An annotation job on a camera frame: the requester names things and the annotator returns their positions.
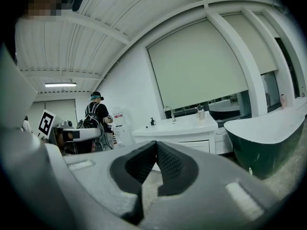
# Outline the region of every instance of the soap dispenser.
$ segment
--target soap dispenser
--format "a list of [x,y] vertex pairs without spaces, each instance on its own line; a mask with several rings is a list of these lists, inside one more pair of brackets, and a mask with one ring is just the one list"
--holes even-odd
[[152,126],[154,126],[154,125],[155,125],[154,118],[152,118],[152,117],[151,117],[151,122],[150,122],[150,124],[151,124]]

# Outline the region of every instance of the bathtub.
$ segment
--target bathtub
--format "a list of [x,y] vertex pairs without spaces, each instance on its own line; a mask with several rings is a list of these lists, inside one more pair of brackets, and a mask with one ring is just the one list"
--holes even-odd
[[293,154],[305,117],[293,108],[224,124],[240,165],[260,179],[270,177]]

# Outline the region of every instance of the white bottle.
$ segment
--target white bottle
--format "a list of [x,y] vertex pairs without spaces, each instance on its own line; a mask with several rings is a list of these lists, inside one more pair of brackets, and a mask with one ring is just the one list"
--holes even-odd
[[280,102],[282,104],[282,109],[286,108],[286,96],[284,94],[281,95]]

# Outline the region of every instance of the roller blind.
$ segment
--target roller blind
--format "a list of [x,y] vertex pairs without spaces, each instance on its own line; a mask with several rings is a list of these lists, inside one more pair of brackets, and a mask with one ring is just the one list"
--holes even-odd
[[257,17],[262,21],[265,27],[270,31],[273,37],[279,37],[277,31],[273,28],[270,22],[261,14],[257,15]]
[[74,128],[77,127],[77,116],[75,110],[75,101],[55,101],[46,102],[46,110],[54,113],[64,121],[70,120]]
[[28,121],[30,123],[31,128],[33,129],[33,134],[37,136],[39,134],[38,126],[40,123],[40,118],[42,117],[44,109],[44,102],[33,103],[27,113]]
[[248,89],[233,51],[209,21],[175,32],[148,51],[164,106],[181,108]]
[[225,20],[236,30],[253,55],[260,74],[277,70],[273,55],[257,29],[242,14],[228,15]]

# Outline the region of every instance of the bathroom vanity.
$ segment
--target bathroom vanity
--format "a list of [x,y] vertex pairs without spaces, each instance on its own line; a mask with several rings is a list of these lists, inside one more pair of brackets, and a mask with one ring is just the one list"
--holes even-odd
[[199,120],[195,115],[177,117],[157,121],[154,126],[142,127],[133,131],[137,143],[143,141],[166,141],[203,152],[215,152],[214,131],[218,129],[217,122],[206,112],[206,117]]

